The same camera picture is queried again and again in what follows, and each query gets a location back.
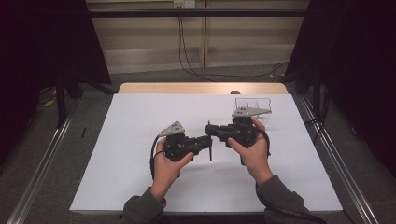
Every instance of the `gray sleeve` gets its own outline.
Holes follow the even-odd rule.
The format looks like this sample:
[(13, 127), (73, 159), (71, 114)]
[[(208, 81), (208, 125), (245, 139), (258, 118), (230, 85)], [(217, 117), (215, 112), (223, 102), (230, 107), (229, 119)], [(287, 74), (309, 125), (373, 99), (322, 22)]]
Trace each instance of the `gray sleeve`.
[(165, 206), (166, 200), (157, 202), (148, 188), (141, 197), (134, 196), (125, 203), (120, 224), (154, 223), (162, 216)]
[[(277, 175), (274, 175), (267, 182), (258, 186), (256, 190), (259, 198), (264, 198), (268, 203), (286, 210), (310, 214), (308, 209), (304, 207), (304, 199), (296, 192), (288, 190)], [(290, 217), (268, 208), (264, 210), (264, 217), (267, 224), (311, 223), (308, 220)]]

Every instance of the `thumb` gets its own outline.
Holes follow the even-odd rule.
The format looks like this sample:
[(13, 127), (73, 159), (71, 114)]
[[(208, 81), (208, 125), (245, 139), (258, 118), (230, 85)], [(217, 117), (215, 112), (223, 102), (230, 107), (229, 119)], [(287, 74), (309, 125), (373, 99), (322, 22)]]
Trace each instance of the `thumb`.
[(185, 155), (180, 161), (178, 161), (178, 165), (181, 168), (183, 168), (185, 165), (187, 165), (191, 160), (194, 154), (190, 152), (189, 154)]
[(233, 138), (228, 138), (228, 143), (230, 146), (235, 150), (240, 156), (243, 157), (243, 155), (247, 152), (247, 149), (243, 147), (241, 144), (239, 144), (235, 139)]

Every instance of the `hand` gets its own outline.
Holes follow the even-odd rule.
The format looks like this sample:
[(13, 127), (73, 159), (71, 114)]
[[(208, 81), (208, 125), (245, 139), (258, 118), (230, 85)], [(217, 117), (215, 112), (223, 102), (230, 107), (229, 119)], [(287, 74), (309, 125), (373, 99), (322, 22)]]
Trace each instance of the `hand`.
[[(253, 124), (265, 131), (265, 127), (258, 120), (254, 119)], [(233, 138), (229, 138), (228, 143), (242, 157), (248, 172), (258, 185), (262, 185), (273, 176), (268, 165), (267, 142), (262, 134), (258, 134), (256, 143), (250, 148), (243, 147)]]
[[(166, 138), (163, 138), (157, 143), (156, 152), (163, 151), (163, 144), (165, 141)], [(194, 154), (191, 152), (180, 161), (171, 161), (166, 158), (163, 153), (159, 153), (155, 156), (154, 182), (150, 190), (158, 202), (163, 200), (166, 192), (171, 188), (172, 184), (179, 176), (181, 168), (187, 165), (192, 160), (193, 156)]]

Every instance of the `white tabletop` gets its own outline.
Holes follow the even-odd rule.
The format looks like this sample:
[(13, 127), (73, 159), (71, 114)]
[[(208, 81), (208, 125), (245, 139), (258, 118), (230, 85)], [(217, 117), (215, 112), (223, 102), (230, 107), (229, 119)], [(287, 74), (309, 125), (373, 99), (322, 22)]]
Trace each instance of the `white tabletop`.
[[(342, 210), (296, 105), (288, 94), (116, 94), (70, 207), (81, 214), (121, 213), (124, 203), (151, 185), (149, 153), (155, 136), (178, 120), (188, 137), (205, 126), (231, 123), (235, 97), (269, 98), (264, 120), (271, 139), (270, 166), (311, 211)], [(213, 137), (213, 161), (201, 151), (166, 195), (165, 213), (257, 213), (254, 179), (239, 155)]]

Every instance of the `metal frame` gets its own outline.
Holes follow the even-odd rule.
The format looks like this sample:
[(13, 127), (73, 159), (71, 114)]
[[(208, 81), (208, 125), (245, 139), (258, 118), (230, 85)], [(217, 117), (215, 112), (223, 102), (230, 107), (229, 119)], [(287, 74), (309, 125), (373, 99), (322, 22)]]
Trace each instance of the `metal frame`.
[(60, 128), (56, 129), (55, 134), (53, 135), (52, 140), (47, 147), (47, 151), (43, 156), (43, 159), (41, 159), (40, 164), (35, 170), (35, 174), (18, 201), (18, 204), (14, 208), (14, 211), (8, 219), (7, 224), (22, 224), (26, 219), (32, 204), (35, 201), (35, 196), (39, 192), (41, 184), (43, 183), (44, 178), (50, 168), (53, 158), (55, 157), (56, 152), (58, 151), (58, 148), (64, 139), (64, 135), (67, 132), (71, 119), (77, 110), (78, 102), (79, 100), (73, 103), (66, 121)]
[[(304, 105), (304, 109), (310, 119), (315, 119), (315, 114), (313, 111), (313, 106), (311, 102), (305, 97), (301, 98), (301, 101)], [(353, 203), (355, 204), (356, 208), (358, 209), (359, 213), (361, 214), (361, 218), (363, 219), (364, 223), (366, 224), (373, 224), (379, 223), (375, 217), (375, 214), (367, 201), (364, 197), (361, 189), (358, 187), (358, 184), (355, 182), (352, 174), (347, 169), (346, 164), (344, 163), (341, 155), (338, 153), (337, 148), (335, 147), (332, 139), (330, 138), (329, 134), (327, 133), (326, 129), (321, 125), (319, 122), (314, 123), (314, 127), (320, 136), (320, 140), (323, 146), (326, 148), (327, 153), (329, 154), (332, 163), (335, 166), (338, 174), (343, 181), (346, 190), (351, 197)]]
[(109, 10), (91, 9), (92, 18), (125, 17), (304, 17), (310, 15), (305, 9), (152, 9), (152, 10)]

